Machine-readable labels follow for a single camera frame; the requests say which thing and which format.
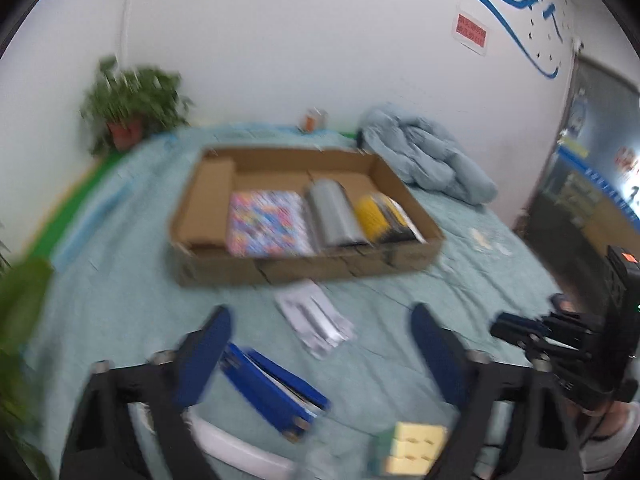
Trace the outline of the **white plastic package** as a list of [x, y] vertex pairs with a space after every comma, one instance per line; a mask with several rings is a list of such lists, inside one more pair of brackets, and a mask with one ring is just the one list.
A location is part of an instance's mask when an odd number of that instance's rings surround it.
[[352, 322], [338, 312], [323, 289], [313, 281], [279, 289], [274, 293], [274, 300], [298, 339], [318, 360], [355, 337]]

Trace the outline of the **cardboard tray box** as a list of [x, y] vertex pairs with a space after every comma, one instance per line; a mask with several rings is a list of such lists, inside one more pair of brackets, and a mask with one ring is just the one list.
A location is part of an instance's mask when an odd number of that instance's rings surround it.
[[184, 286], [422, 271], [444, 240], [380, 156], [339, 148], [202, 151], [169, 227]]

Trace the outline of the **colourful patterned book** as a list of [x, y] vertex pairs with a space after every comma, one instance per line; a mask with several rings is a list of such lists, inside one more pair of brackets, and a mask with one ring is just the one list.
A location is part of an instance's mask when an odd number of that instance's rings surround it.
[[244, 258], [312, 255], [302, 196], [291, 191], [234, 192], [227, 250], [233, 257]]

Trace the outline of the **light blue puffer jacket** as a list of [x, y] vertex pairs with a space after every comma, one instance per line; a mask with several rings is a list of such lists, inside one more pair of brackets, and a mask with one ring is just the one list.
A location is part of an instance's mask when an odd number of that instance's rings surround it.
[[498, 186], [438, 122], [384, 104], [360, 119], [358, 146], [385, 160], [407, 184], [471, 206], [491, 203]]

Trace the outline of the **light green quilted blanket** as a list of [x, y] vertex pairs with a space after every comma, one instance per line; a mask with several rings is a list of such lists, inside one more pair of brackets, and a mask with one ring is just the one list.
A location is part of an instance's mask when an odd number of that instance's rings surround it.
[[26, 352], [41, 392], [37, 439], [53, 467], [60, 466], [93, 363], [142, 363], [175, 347], [220, 304], [232, 309], [236, 344], [306, 379], [330, 399], [331, 409], [302, 442], [291, 443], [217, 374], [196, 410], [232, 436], [294, 460], [303, 479], [361, 479], [376, 434], [396, 422], [454, 420], [454, 409], [440, 400], [409, 334], [413, 304], [428, 304], [468, 347], [502, 362], [523, 362], [521, 351], [489, 335], [489, 324], [501, 311], [528, 318], [546, 313], [558, 286], [492, 211], [440, 194], [416, 193], [446, 236], [428, 269], [323, 284], [355, 336], [322, 360], [296, 337], [271, 287], [179, 285], [169, 219], [209, 145], [351, 148], [352, 140], [336, 132], [300, 136], [266, 125], [191, 129], [145, 143], [116, 166], [54, 253], [55, 276]]

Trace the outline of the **blue stapler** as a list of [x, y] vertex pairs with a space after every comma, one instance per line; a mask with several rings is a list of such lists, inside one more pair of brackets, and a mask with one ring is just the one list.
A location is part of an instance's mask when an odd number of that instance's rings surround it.
[[309, 382], [255, 349], [228, 344], [220, 362], [234, 388], [286, 440], [297, 442], [331, 401]]

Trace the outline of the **red wall notice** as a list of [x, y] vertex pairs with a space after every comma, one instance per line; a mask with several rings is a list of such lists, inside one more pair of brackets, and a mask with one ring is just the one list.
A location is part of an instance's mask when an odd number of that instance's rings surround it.
[[451, 35], [463, 47], [477, 55], [485, 56], [488, 48], [489, 29], [461, 6], [456, 7]]

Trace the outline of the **glass jar orange label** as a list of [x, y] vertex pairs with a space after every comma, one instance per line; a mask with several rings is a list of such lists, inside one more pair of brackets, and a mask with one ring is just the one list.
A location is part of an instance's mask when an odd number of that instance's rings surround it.
[[311, 134], [318, 131], [323, 131], [326, 128], [328, 122], [328, 113], [321, 108], [308, 108], [306, 110], [300, 124], [299, 130], [305, 134]]

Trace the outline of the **large leaf green plant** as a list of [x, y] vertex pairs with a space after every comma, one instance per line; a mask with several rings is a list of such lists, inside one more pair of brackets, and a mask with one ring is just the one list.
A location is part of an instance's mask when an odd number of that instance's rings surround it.
[[39, 256], [1, 259], [1, 477], [51, 479], [52, 469], [27, 434], [37, 420], [24, 351], [36, 330], [52, 278]]

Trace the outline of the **pastel rubik's cube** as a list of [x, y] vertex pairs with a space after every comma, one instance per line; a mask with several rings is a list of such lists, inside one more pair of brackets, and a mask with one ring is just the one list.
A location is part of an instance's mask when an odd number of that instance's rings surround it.
[[368, 474], [422, 478], [431, 470], [447, 439], [445, 426], [396, 422], [392, 428], [372, 438]]

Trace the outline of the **white hair dryer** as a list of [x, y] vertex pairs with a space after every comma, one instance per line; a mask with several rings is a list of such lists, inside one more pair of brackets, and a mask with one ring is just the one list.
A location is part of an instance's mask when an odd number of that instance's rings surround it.
[[194, 411], [183, 415], [200, 449], [210, 457], [262, 480], [288, 480], [294, 477], [292, 460], [248, 444], [201, 419]]

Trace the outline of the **potted green plant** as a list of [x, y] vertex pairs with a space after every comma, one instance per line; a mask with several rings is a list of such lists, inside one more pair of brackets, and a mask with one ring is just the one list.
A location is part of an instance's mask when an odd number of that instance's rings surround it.
[[122, 68], [115, 55], [100, 58], [80, 108], [90, 153], [126, 153], [149, 136], [186, 126], [193, 102], [181, 86], [177, 72], [155, 65]]

